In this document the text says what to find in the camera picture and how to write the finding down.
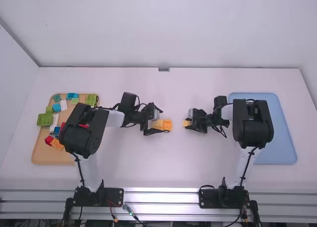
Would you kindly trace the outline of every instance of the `yellow block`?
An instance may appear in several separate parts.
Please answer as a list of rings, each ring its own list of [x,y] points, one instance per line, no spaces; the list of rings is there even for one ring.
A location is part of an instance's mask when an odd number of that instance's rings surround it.
[[[190,125],[192,125],[192,121],[186,121],[186,120],[184,120],[183,121],[183,127],[187,127],[187,126],[190,126]]]
[[[172,121],[171,120],[157,120],[152,122],[152,128],[161,131],[172,131]]]
[[[64,145],[60,144],[59,143],[59,140],[54,138],[52,141],[51,141],[51,145],[54,146],[55,149],[57,150],[62,150],[64,149]]]

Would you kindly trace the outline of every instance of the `blue tray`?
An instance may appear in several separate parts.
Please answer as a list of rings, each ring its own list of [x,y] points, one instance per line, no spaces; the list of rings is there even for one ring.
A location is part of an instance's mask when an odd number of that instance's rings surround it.
[[[271,114],[274,137],[270,143],[267,143],[256,164],[294,164],[297,161],[297,155],[294,144],[289,133],[284,113],[279,102],[278,96],[273,93],[257,92],[233,92],[229,95],[229,102],[235,98],[266,100]]]

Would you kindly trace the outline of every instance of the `red lego brick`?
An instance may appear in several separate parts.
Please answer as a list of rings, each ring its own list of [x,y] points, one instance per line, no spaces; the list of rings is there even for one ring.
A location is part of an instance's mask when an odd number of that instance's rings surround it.
[[[61,132],[61,129],[63,129],[64,126],[65,126],[65,122],[62,122],[60,125],[59,133]]]
[[[88,128],[88,125],[78,124],[80,127]]]
[[[46,137],[44,140],[45,140],[45,143],[48,144],[49,146],[52,146],[51,145],[51,142],[53,141],[54,137],[52,136],[48,136]]]

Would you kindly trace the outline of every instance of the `white wall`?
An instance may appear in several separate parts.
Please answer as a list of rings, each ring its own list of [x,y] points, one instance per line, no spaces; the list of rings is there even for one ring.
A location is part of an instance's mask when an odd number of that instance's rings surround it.
[[[43,66],[300,67],[317,104],[316,2],[0,0],[0,18]]]
[[[38,69],[0,25],[0,164],[10,145]]]

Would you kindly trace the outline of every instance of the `black mounting bracket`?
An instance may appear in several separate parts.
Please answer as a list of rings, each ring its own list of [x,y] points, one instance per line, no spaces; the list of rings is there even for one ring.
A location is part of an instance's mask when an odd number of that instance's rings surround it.
[[[112,207],[121,207],[123,205],[123,195],[124,190],[122,188],[110,188],[103,187],[99,189],[98,192],[103,194],[100,203],[96,203],[92,199],[87,199],[87,196],[83,195],[79,191],[80,188],[76,188],[73,198],[73,206],[100,206],[100,207],[109,207],[110,203]]]
[[[250,203],[250,198],[248,191],[244,190],[243,196],[245,198],[244,205],[249,206],[248,203]],[[201,189],[199,191],[199,207],[202,209],[240,209],[241,205],[233,201],[231,203],[226,203],[224,206],[223,201],[219,197],[218,189]]]

